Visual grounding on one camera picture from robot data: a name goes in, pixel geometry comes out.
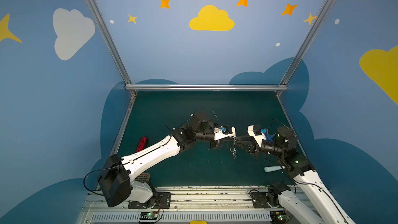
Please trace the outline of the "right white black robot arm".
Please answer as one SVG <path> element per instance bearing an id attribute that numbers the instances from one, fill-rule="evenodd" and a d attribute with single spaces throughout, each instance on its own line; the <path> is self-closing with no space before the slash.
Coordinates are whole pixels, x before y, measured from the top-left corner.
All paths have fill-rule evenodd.
<path id="1" fill-rule="evenodd" d="M 285 183 L 269 187 L 266 195 L 271 206 L 281 206 L 302 224 L 352 224 L 354 221 L 338 204 L 322 182 L 318 172 L 307 157 L 297 149 L 298 137 L 287 126 L 279 126 L 275 134 L 259 125 L 248 127 L 248 136 L 234 139 L 236 145 L 255 156 L 266 153 L 275 156 L 277 163 L 306 194 L 315 211 L 298 199 Z"/>

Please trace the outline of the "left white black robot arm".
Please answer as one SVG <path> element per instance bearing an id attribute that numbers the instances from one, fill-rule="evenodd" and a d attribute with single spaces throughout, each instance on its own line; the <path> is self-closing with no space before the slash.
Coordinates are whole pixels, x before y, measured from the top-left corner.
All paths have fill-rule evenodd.
<path id="1" fill-rule="evenodd" d="M 136 180 L 142 173 L 190 149 L 197 141 L 209 142 L 210 147 L 215 148 L 235 137 L 236 129 L 233 126 L 213 123 L 205 114 L 193 113 L 156 144 L 131 155 L 109 156 L 98 171 L 99 196 L 104 197 L 108 207 L 116 207 L 125 201 L 143 206 L 161 206 L 155 188 L 150 183 Z"/>

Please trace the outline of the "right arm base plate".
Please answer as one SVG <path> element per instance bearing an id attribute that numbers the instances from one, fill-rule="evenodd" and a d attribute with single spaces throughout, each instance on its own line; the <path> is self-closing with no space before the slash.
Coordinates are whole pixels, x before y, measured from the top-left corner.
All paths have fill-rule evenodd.
<path id="1" fill-rule="evenodd" d="M 249 196 L 254 208 L 282 208 L 279 204 L 278 195 L 273 192 L 251 190 Z"/>

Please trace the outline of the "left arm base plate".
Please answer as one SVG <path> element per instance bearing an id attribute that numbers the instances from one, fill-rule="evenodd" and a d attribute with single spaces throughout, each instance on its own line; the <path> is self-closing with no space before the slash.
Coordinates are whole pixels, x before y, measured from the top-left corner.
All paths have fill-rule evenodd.
<path id="1" fill-rule="evenodd" d="M 137 201 L 130 201 L 128 209 L 144 209 L 153 208 L 155 206 L 161 206 L 163 209 L 169 209 L 171 204 L 171 193 L 170 192 L 158 192 L 155 193 L 147 202 L 139 203 Z"/>

